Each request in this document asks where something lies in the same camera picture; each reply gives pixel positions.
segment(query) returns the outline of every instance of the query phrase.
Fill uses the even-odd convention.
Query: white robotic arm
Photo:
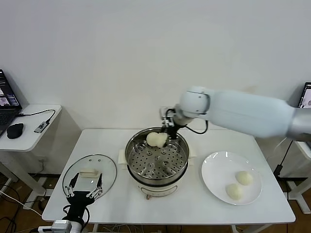
[[[181,96],[174,110],[171,126],[176,130],[201,118],[256,137],[311,141],[311,109],[294,108],[283,100],[194,86]]]

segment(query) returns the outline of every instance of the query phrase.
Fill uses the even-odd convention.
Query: wooden floor
[[[5,177],[0,176],[0,184],[4,184],[6,181]],[[53,188],[56,185],[57,178],[49,178],[46,183],[46,188]],[[22,181],[18,181],[17,183],[12,183],[11,187],[16,189],[20,195],[20,200],[23,201],[25,198],[30,194],[30,188],[27,187]],[[18,198],[17,195],[13,190],[7,189],[6,193],[14,198]],[[304,198],[309,206],[311,206],[311,190],[304,193]],[[296,222],[288,224],[288,232],[289,233],[311,233],[311,215],[304,215],[298,204],[295,201],[290,201],[290,205],[296,215]],[[38,202],[35,202],[33,208],[37,210],[39,213],[41,211],[38,208]],[[15,203],[9,203],[2,198],[0,198],[0,219],[3,217],[9,217],[12,218],[17,210],[17,204]],[[9,221],[7,219],[0,220],[0,233],[5,233],[7,230],[7,227],[9,225]],[[47,226],[51,225],[50,222],[45,222],[41,219],[40,216],[38,216],[36,213],[30,211],[30,210],[23,210],[22,208],[17,214],[16,217],[16,232],[25,230],[25,229],[31,229],[31,228],[37,228],[38,226]],[[99,232],[109,232],[108,230],[103,229],[103,227],[106,227],[108,229],[111,229],[112,226],[104,226],[100,225],[98,228]],[[132,233],[135,232],[134,226],[129,226]],[[89,224],[87,228],[91,231],[93,229],[93,225]],[[141,232],[141,226],[137,225],[136,231],[139,233]],[[145,233],[150,232],[158,232],[160,230],[162,233],[179,233],[180,230],[183,233],[230,233],[231,228],[229,226],[163,226],[163,225],[148,225],[143,226]],[[129,229],[127,226],[122,226],[120,228],[121,232],[129,232]],[[262,231],[262,233],[286,233],[286,224],[278,224],[273,225],[266,230]]]

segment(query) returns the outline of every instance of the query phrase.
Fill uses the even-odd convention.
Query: laptop screen
[[[21,108],[3,71],[0,69],[0,109]]]
[[[298,108],[311,108],[311,83],[305,84]]]

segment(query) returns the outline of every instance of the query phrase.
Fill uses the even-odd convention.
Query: steamed bun
[[[157,146],[157,135],[158,133],[152,132],[147,135],[146,141],[149,146],[156,147]]]
[[[152,132],[147,135],[146,141],[148,145],[151,147],[162,148],[166,143],[167,138],[168,138],[167,133]]]
[[[253,182],[253,176],[247,171],[239,171],[235,178],[240,184],[250,185]]]
[[[227,185],[225,191],[233,200],[240,200],[243,197],[243,191],[236,183]]]

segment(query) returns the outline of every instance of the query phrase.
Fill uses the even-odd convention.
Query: black mouse
[[[23,124],[23,123],[11,125],[11,126],[6,130],[6,132],[7,132],[7,134],[8,134],[8,138],[10,138],[10,139],[18,138],[19,136],[22,135],[22,133],[23,133],[23,128],[24,128],[24,124]]]

